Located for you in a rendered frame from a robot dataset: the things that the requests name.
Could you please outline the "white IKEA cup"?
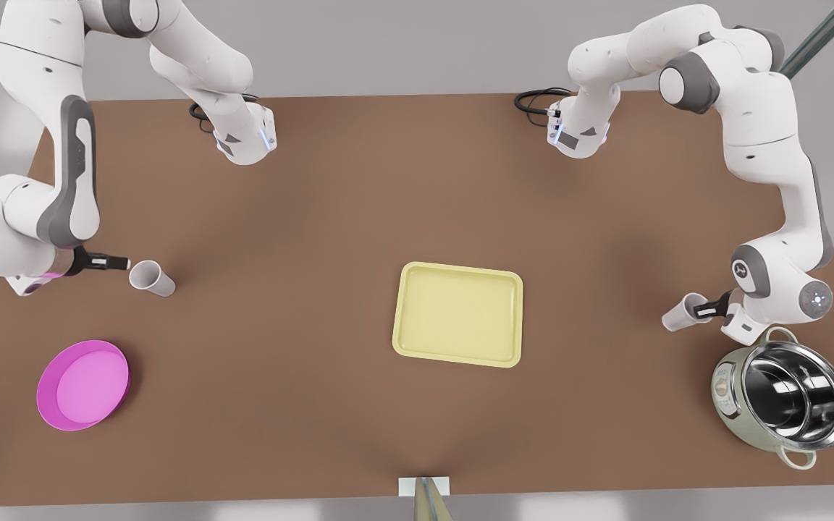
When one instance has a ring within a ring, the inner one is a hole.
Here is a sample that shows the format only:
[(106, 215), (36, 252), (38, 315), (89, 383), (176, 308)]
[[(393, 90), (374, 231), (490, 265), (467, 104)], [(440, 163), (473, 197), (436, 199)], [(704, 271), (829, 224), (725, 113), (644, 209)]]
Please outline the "white IKEA cup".
[(662, 317), (662, 325), (668, 331), (678, 331), (695, 324), (708, 323), (709, 318), (698, 318), (694, 311), (695, 307), (706, 303), (708, 300), (701, 294), (688, 293)]
[(143, 260), (130, 269), (130, 286), (145, 290), (160, 297), (169, 297), (175, 291), (175, 282), (154, 260)]

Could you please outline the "pale yellow rectangular tray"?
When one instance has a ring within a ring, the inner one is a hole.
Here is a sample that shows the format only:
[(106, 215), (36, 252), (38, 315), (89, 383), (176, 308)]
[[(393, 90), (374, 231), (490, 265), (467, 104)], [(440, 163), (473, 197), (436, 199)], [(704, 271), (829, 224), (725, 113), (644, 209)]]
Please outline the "pale yellow rectangular tray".
[(407, 263), (392, 346), (410, 358), (513, 368), (522, 357), (523, 290), (512, 271)]

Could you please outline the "pink round plate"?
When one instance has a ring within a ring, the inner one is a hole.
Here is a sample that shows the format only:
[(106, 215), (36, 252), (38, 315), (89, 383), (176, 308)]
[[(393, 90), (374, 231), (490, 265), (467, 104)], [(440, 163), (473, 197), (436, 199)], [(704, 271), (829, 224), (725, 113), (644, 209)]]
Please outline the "pink round plate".
[(125, 400), (130, 367), (110, 342), (80, 341), (66, 347), (43, 370), (35, 394), (41, 418), (57, 430), (90, 428)]

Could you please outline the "silver frame post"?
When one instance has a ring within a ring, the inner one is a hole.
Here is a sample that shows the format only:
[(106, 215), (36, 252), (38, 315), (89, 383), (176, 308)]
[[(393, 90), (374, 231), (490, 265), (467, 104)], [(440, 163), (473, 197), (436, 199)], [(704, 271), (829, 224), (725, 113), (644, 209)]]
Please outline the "silver frame post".
[(433, 478), (415, 478), (413, 521), (454, 521)]
[(834, 39), (834, 9), (825, 16), (797, 47), (785, 59), (779, 73), (793, 79), (797, 74), (832, 40)]

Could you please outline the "white frame post foot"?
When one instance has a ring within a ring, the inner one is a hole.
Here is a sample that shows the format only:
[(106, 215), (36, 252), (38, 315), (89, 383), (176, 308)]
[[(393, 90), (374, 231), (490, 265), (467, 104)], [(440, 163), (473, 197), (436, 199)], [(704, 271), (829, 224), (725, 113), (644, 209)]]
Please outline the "white frame post foot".
[(404, 477), (398, 478), (398, 496), (413, 497), (416, 494), (417, 485), (423, 481), (433, 482), (441, 496), (451, 494), (449, 477)]

